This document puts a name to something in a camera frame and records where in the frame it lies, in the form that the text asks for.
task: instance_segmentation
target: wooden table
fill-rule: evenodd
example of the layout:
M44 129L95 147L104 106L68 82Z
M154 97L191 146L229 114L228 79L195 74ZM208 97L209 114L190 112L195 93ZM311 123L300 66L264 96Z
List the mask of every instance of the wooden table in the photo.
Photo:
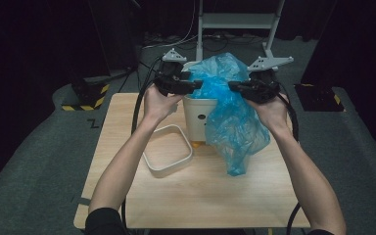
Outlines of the wooden table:
M112 97L82 198L91 199L102 172L129 137L136 97ZM182 102L159 127L169 124L186 131ZM146 149L155 165L166 165L187 151L175 133L151 140ZM247 173L236 177L226 173L224 159L210 146L195 148L189 164L167 175L154 175L142 158L127 195L126 218L129 228L286 227L296 203L286 165L272 138L251 156ZM78 205L75 227L84 228L87 209ZM302 210L293 225L309 227Z

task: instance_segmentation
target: person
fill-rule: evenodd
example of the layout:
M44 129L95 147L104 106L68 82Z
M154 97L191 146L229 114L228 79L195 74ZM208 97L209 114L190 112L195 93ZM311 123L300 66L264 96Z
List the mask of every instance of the person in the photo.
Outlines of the person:
M96 185L85 223L85 234L127 234L118 209L131 187L151 135L181 99L181 95L163 96L155 85L146 90L142 120ZM295 194L310 223L309 234L346 234L338 199L328 180L294 139L286 124L284 103L277 97L263 105L247 102L257 111L261 123L272 133L279 146Z

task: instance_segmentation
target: black sleeve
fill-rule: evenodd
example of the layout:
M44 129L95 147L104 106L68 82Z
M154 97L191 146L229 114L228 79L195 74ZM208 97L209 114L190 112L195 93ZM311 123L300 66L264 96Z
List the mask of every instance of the black sleeve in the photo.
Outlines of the black sleeve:
M93 211L85 220L86 235L126 235L118 211L111 208L101 208Z
M307 235L334 235L334 234L325 230L316 229L316 230L310 231Z

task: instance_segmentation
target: metal stand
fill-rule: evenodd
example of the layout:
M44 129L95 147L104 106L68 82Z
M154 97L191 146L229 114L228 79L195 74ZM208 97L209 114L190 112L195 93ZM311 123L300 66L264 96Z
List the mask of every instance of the metal stand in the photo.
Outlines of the metal stand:
M280 0L274 14L230 14L230 13L204 13L203 0L200 0L198 12L198 42L196 61L203 60L203 29L204 28L263 28L270 29L267 42L262 47L267 58L273 58L271 45L280 21L285 0Z

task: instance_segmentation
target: black cable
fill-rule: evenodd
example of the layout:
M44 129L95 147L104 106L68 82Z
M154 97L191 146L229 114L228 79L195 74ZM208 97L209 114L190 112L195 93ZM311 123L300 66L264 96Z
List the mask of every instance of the black cable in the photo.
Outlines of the black cable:
M146 67L147 69L150 69L149 66L147 66L145 63L143 63L143 62L141 62L141 61L139 61L139 64L141 64L142 66Z
M130 133L133 134L133 132L136 130L137 126L137 120L139 117L139 110L140 106L142 104L142 98L145 95L145 91L148 88L150 82L149 79L151 77L152 71L154 70L155 64L161 59L161 57L157 57L155 61L152 63L151 67L149 68L148 74L146 75L146 78L143 82L143 85L139 91L139 94L136 99L135 109L133 112L133 119L132 119L132 128ZM126 224L126 198L124 198L123 203L121 203L121 222L123 223L123 227L126 231L127 230L127 224Z
M145 45L146 48L161 47L161 46L166 46L167 44L176 43L180 40L181 40L180 37L175 37L175 38L169 39L169 40L158 37L157 39L152 39L152 40L145 39L144 45Z
M204 44L203 44L203 48L204 48L205 50L209 51L209 52L218 52L218 51L221 51L221 50L223 50L224 48L226 48L227 45L228 45L228 40L227 40L227 38L223 38L223 39L225 39L225 43L224 43L224 45L223 45L221 48L218 48L218 49L216 49L216 50L212 50L212 49L210 49L210 48L204 46Z
M233 40L233 38L228 38L228 44L230 45L250 45L250 44L254 44L254 43L259 43L259 42L262 42L265 38L264 37L258 37L258 36L254 36L254 37L250 37L252 38L251 40L249 41L246 41L246 42L239 42L239 41L235 41Z
M189 29L188 29L188 32L187 32L187 34L185 35L184 38L182 38L181 40L179 40L179 41L177 41L177 42L174 42L174 43L171 43L171 44L167 44L167 45L145 46L145 47L142 47L142 50L143 50L143 49L147 49L147 48L153 48L153 47L175 46L175 45L179 45L179 44L181 44L181 43L184 43L185 41L189 41L189 40L191 40L192 38L194 38L194 37L192 37L192 38L186 40L186 38L187 38L187 37L190 35L190 33L191 33L192 26L194 25L195 12L196 12L196 6L195 6L195 4L196 4L196 0L194 0L193 3L194 3L194 5L193 5L193 7L192 7L192 8L193 8L193 11L192 11L191 24L190 24Z
M124 84L126 83L127 79L130 77L130 74L127 75L127 77L124 79L124 82L123 84L121 85L121 87L118 89L118 92L117 93L120 93L121 89L123 88Z
M288 226L286 227L286 234L287 235L291 234L293 220L295 219L295 216L298 213L300 208L301 208L301 205L299 203L297 203L295 208L293 209L293 211L291 213L291 216L289 217Z
M195 49L197 48L197 44L195 43L192 43L194 46L190 47L190 48L184 48L184 47L181 47L180 45L175 45L177 48L181 49L181 50L185 50L185 51L189 51L189 50L192 50L192 49Z
M182 45L186 42L190 42L192 41L194 38L196 38L198 35L195 35L195 36L192 36L191 38L188 38L186 39L186 37L184 37L183 39L181 40L176 40L175 42L171 42L171 41L163 41L163 42L158 42L154 45L148 45L148 46L145 46L143 47L142 49L147 49L147 48L154 48L154 47L167 47L167 46L178 46L178 45Z
M286 96L289 99L289 94L287 94L287 91L286 91L285 87L282 84L281 84L281 86L285 90ZM277 97L279 97L280 100L282 100L282 102L286 105L286 109L288 110L289 117L291 118L291 122L292 122L292 134L293 134L293 137L295 138L295 140L297 142L299 142L299 123L298 123L298 118L296 116L295 109L292 107L292 105L290 103L290 100L288 102L285 98L283 98L283 96L280 93L277 93ZM288 225L286 227L286 235L290 235L291 234L293 220L295 219L295 216L298 213L298 211L299 211L300 208L301 208L301 204L298 202L296 204L295 208L292 210L291 215L289 216Z
M288 98L288 100L290 101L291 99L289 98L290 96L289 96L288 90L286 90L285 86L282 83L279 82L279 84L283 88L283 91L286 94L286 98Z
M140 88L142 87L142 82L140 81L139 70L136 71L136 75L137 75L137 89L140 92Z

